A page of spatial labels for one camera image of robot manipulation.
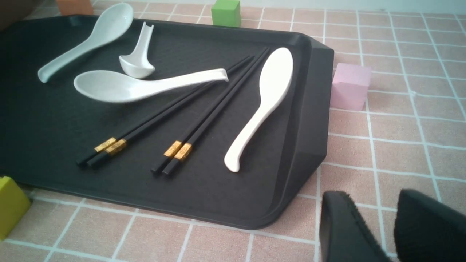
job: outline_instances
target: chopsticks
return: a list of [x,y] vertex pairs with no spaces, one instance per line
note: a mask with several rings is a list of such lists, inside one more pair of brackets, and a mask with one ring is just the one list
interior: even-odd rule
[[177,139],[167,151],[157,159],[151,171],[154,174],[170,175],[189,155],[193,145],[199,137],[206,131],[212,121],[223,110],[228,102],[233,98],[235,93],[240,89],[244,82],[264,61],[270,49],[265,48],[261,51],[260,56],[256,57],[241,73],[235,81],[230,82],[228,88],[204,111],[204,114],[193,123],[187,131]]
[[[247,62],[249,62],[253,57],[247,56],[241,61],[237,62],[226,71],[227,74],[232,74],[242,68]],[[153,125],[158,124],[163,119],[165,119],[170,114],[176,112],[182,108],[186,103],[192,101],[198,95],[206,91],[210,86],[215,84],[215,82],[200,84],[192,91],[188,92],[185,95],[180,96],[177,99],[169,102],[162,109],[158,110],[156,113],[151,114],[142,121],[140,121],[136,126],[129,128],[125,132],[122,132],[118,136],[113,136],[98,145],[94,148],[93,151],[88,152],[84,157],[81,157],[76,163],[78,165],[88,164],[91,167],[98,166],[103,161],[111,158],[115,154],[123,150],[128,143],[133,142],[137,137],[142,133],[146,132]]]

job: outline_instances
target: pink tile floor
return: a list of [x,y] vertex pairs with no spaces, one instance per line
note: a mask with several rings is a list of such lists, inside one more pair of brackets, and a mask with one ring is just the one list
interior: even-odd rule
[[[117,1],[94,1],[96,14]],[[132,2],[137,18],[211,24],[210,5]],[[29,19],[58,15],[53,1]],[[272,226],[239,230],[33,190],[0,243],[6,262],[319,261],[321,196],[344,190],[396,260],[397,196],[414,188],[466,214],[466,15],[242,8],[242,27],[301,32],[335,65],[373,68],[365,109],[330,111],[325,162]]]

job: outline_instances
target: gold chopstick band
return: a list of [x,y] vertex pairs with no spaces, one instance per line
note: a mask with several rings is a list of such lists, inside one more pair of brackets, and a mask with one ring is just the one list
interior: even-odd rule
[[166,157],[169,157],[169,158],[173,158],[175,156],[175,154],[178,152],[178,150],[181,148],[181,146],[183,145],[183,143],[181,143],[180,141],[175,141],[169,149],[167,149],[167,151],[165,151],[164,155]]
[[107,141],[103,142],[102,144],[98,145],[94,150],[99,153],[100,151],[106,149],[107,147],[111,146],[114,142],[116,142],[116,138],[109,138]]
[[125,148],[126,145],[126,140],[120,139],[118,142],[115,142],[109,148],[105,149],[105,152],[107,152],[110,156],[114,156],[116,153],[123,150],[123,148]]
[[191,152],[192,145],[190,143],[186,143],[179,151],[176,153],[175,158],[183,161]]

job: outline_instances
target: pink cube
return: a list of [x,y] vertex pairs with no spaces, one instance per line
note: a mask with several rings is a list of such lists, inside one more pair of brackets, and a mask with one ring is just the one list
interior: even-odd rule
[[332,82],[330,106],[360,111],[370,85],[370,67],[339,63]]

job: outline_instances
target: black tray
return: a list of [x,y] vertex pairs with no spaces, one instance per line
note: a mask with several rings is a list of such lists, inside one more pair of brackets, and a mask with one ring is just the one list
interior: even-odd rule
[[209,89],[98,170],[80,169],[78,156],[189,89],[128,104],[101,103],[75,90],[73,79],[82,72],[123,72],[118,56],[134,49],[144,20],[41,83],[37,70],[84,41],[96,20],[22,21],[0,34],[0,173],[35,187],[238,228],[273,223],[326,156],[333,50],[298,33],[146,20],[155,25],[148,57],[156,72],[149,80],[226,68],[264,46],[287,47],[294,58],[291,88],[249,142],[239,173],[229,172],[223,157],[259,106],[261,67],[174,178],[156,179],[149,171],[156,156],[226,84]]

